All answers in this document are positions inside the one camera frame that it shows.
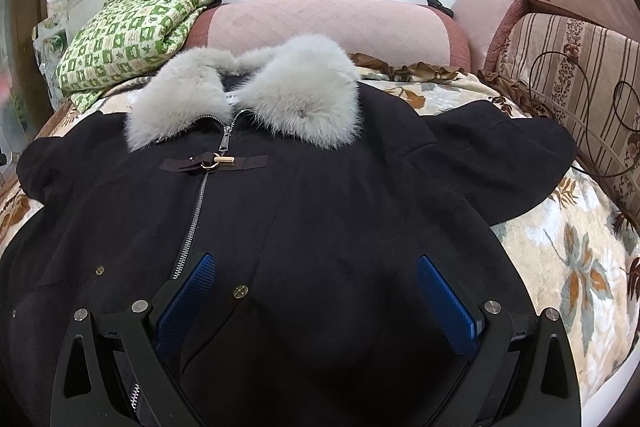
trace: floral bedspread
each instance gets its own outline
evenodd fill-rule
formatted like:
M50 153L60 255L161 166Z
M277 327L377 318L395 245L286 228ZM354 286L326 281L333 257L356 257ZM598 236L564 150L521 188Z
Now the floral bedspread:
M390 82L362 70L363 82L402 98L419 114L437 114L474 100L490 100L511 118L527 118L516 105L472 74L456 80ZM145 84L134 79L79 114L71 109L53 136L63 136L87 115L128 112ZM41 204L16 185L0 203L0 255ZM584 404L617 370L636 341L640 246L632 229L589 176L574 169L527 214L493 227L522 277L538 313L560 311L574 355Z

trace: zipper pull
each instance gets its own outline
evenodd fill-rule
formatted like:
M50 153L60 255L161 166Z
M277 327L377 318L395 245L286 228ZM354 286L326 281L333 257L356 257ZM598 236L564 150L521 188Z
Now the zipper pull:
M224 134L222 135L222 142L220 142L220 148L218 152L221 156L225 155L225 152L229 150L229 138L231 137L231 127L225 125Z

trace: leather tab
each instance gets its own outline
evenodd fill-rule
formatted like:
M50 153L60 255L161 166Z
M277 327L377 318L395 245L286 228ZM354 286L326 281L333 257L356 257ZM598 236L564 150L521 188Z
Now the leather tab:
M259 169L267 166L268 155L263 156L249 156L249 158L239 158L236 156L236 160L233 164L221 163L218 166L218 171L246 171L249 169Z
M192 156L186 160L175 160L172 158L166 158L160 164L160 168L163 171L168 172L192 172L202 170L202 164L213 165L215 153L206 152L200 156ZM246 171L249 169L258 169L266 167L268 155L262 156L250 156L249 158L239 158L235 156L232 164L222 163L218 164L216 171Z

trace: coat sleeve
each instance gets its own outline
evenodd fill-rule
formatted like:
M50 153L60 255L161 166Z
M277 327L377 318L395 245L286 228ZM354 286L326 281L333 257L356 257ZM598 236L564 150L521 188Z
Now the coat sleeve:
M24 193L42 204L68 200L72 191L100 175L110 148L126 149L124 116L96 112L64 137L43 137L27 146L16 168Z
M490 102L422 118L436 142L407 159L465 198L490 226L542 203L575 160L575 142L560 124L511 119Z

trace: black coat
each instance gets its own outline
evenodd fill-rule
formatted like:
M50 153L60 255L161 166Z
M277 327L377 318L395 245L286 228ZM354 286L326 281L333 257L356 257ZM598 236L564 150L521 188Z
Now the black coat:
M480 301L532 312L489 226L552 192L575 157L569 133L489 102L420 117L372 87L354 93L359 131L329 147L273 132L255 105L228 155L267 158L208 176L190 251L214 256L217 279L169 360L207 425L423 425L465 363L418 290L425 253ZM129 152L126 119L91 115L18 164L44 208L0 259L0 374L37 426L74 311L123 311L172 275L204 171L165 160L215 152L223 136L205 119Z

